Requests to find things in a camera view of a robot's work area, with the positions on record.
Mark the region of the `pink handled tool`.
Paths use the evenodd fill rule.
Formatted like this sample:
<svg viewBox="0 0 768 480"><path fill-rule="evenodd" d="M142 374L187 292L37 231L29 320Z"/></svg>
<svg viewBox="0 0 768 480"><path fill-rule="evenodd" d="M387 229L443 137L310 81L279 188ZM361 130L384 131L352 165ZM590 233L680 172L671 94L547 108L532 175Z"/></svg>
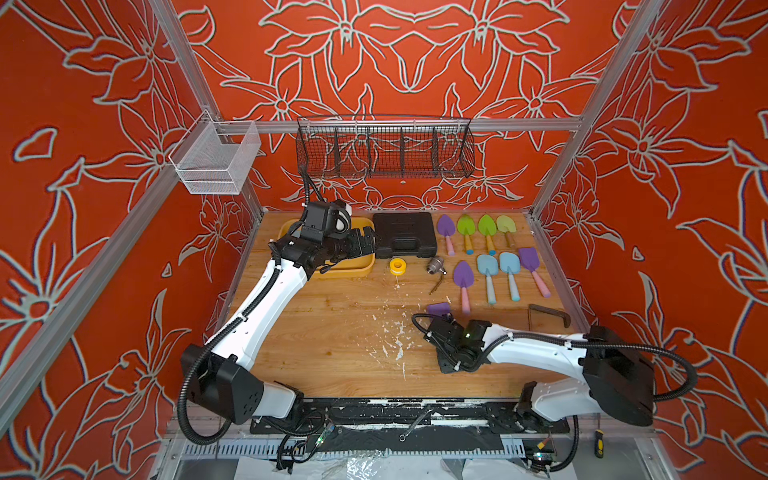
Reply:
<svg viewBox="0 0 768 480"><path fill-rule="evenodd" d="M453 270L453 281L460 289L461 309L465 315L471 313L471 302L469 298L469 288L474 284L474 273L469 263L461 260Z"/></svg>

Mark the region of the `blue shovel blue handle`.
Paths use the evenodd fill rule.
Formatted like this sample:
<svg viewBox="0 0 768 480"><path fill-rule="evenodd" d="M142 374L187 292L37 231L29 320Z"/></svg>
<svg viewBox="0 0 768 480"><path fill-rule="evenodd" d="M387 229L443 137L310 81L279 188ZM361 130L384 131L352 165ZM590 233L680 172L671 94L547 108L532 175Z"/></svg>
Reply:
<svg viewBox="0 0 768 480"><path fill-rule="evenodd" d="M516 275L520 273L521 263L517 254L512 252L502 252L499 255L499 267L507 275L510 297L513 301L519 302L521 295L516 282Z"/></svg>
<svg viewBox="0 0 768 480"><path fill-rule="evenodd" d="M489 254L479 255L477 257L477 269L478 272L485 277L487 302L489 305L495 305L497 303L497 298L493 277L499 273L498 261L494 256Z"/></svg>

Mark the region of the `green shovel wooden handle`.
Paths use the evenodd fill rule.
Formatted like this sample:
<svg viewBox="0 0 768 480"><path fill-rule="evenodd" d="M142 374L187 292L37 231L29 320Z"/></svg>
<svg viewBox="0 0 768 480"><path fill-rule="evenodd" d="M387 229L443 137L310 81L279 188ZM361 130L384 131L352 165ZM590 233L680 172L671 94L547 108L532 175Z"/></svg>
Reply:
<svg viewBox="0 0 768 480"><path fill-rule="evenodd" d="M496 218L496 227L503 234L507 246L511 249L516 249L514 233L517 231L517 227L515 221L508 215L499 215Z"/></svg>
<svg viewBox="0 0 768 480"><path fill-rule="evenodd" d="M464 214L458 219L456 227L463 237L464 251L467 255L473 255L475 249L472 242L472 235L476 232L474 219L470 215Z"/></svg>
<svg viewBox="0 0 768 480"><path fill-rule="evenodd" d="M489 214L484 214L479 219L477 228L484 237L488 254L495 256L496 246L493 240L493 236L497 233L497 227L494 219Z"/></svg>

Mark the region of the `purple square shovel pink handle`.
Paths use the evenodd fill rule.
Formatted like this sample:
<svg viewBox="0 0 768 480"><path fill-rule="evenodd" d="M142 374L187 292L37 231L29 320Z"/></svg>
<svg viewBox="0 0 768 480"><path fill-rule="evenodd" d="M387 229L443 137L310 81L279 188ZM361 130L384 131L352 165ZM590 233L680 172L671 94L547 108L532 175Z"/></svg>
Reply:
<svg viewBox="0 0 768 480"><path fill-rule="evenodd" d="M540 259L537 250L534 247L523 247L519 249L518 253L522 267L530 272L540 294L544 298L550 298L551 291L538 272Z"/></svg>

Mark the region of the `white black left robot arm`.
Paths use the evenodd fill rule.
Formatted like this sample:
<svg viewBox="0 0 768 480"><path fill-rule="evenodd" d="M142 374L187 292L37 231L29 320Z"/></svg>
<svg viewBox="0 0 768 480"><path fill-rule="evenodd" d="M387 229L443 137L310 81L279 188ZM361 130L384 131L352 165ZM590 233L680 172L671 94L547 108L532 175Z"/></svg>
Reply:
<svg viewBox="0 0 768 480"><path fill-rule="evenodd" d="M304 210L285 235L269 242L270 259L257 285L214 336L183 352L176 415L181 432L194 444L213 444L231 425L254 417L286 420L292 424L290 434L298 434L302 394L255 376L252 368L258 353L285 308L314 274L376 250L373 229L353 227L347 203L326 200L306 171L300 175Z"/></svg>

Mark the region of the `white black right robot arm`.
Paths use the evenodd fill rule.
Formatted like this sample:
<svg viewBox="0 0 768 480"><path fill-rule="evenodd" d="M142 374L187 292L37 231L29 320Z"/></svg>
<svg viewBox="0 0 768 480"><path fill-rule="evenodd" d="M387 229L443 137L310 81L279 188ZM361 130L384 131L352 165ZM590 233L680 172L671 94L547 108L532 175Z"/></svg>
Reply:
<svg viewBox="0 0 768 480"><path fill-rule="evenodd" d="M461 325L450 314L430 313L416 313L411 322L435 347L444 374L515 364L562 375L560 381L530 381L523 388L518 414L541 422L601 413L628 425L649 427L655 404L683 397L698 383L696 367L679 354L653 345L625 343L604 327L593 327L586 334L555 335L484 320ZM657 392L650 355L681 367L683 383Z"/></svg>

